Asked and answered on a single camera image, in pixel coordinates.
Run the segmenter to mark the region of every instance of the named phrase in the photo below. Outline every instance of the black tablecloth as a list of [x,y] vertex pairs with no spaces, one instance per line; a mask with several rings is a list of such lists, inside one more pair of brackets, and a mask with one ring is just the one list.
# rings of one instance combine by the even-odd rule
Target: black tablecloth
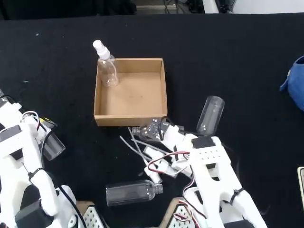
[[164,177],[164,193],[149,203],[106,206],[105,184],[146,177],[118,138],[127,129],[94,122],[92,42],[100,38],[115,57],[162,57],[172,121],[194,131],[206,97],[222,97],[217,136],[240,157],[243,187],[260,210],[270,205],[269,227],[303,227],[304,115],[278,90],[304,54],[303,28],[304,14],[1,21],[0,88],[59,124],[66,151],[46,167],[78,200],[92,200],[111,227],[157,226],[189,179]]

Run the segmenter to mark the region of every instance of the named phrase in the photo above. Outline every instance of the open cardboard box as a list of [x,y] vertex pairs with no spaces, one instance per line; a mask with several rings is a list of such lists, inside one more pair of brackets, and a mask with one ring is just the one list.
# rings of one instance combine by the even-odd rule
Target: open cardboard box
[[94,118],[98,126],[139,126],[167,115],[161,58],[119,58],[119,84],[105,87],[97,70]]

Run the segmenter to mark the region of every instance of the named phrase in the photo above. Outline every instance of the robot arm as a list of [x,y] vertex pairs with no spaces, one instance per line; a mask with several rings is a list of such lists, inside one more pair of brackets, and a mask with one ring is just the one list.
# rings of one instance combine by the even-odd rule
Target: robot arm
[[[20,107],[9,102],[0,107],[0,123],[6,127],[0,132],[1,222],[10,228],[83,228],[66,196],[60,189],[55,189],[50,176],[40,170],[38,144],[49,131],[48,127],[41,123],[45,130],[37,129],[37,120],[33,116],[26,116],[21,122]],[[23,157],[15,160],[12,154],[18,150],[22,150]],[[34,173],[30,180],[29,173]],[[38,188],[40,199],[20,210],[24,190],[30,184]],[[71,189],[68,186],[62,186],[62,189],[75,204]]]
[[221,98],[207,99],[197,127],[198,135],[202,136],[183,134],[178,126],[162,119],[153,119],[134,132],[138,132],[141,139],[161,142],[171,151],[190,153],[189,158],[172,155],[171,166],[177,170],[188,166],[183,173],[193,176],[197,184],[195,188],[188,187],[183,197],[201,228],[224,228],[226,224],[233,225],[231,223],[242,223],[244,228],[266,228],[252,198],[234,173],[219,138],[210,136],[217,128],[223,107]]

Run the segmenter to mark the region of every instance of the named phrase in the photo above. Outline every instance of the white spray nozzle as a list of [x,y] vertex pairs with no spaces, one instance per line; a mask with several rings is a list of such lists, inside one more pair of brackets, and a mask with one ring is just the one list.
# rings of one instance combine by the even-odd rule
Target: white spray nozzle
[[111,53],[110,51],[107,49],[107,47],[105,45],[103,45],[103,43],[100,40],[95,40],[93,42],[93,47],[95,48],[95,50],[97,51],[97,55],[102,59],[102,60],[108,60]]

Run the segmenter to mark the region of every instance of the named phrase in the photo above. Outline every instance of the blue object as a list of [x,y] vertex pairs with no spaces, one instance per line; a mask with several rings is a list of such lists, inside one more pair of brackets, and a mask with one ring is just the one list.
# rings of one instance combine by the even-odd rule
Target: blue object
[[304,111],[304,56],[299,57],[290,68],[286,81],[280,91],[288,87],[288,92],[295,104]]

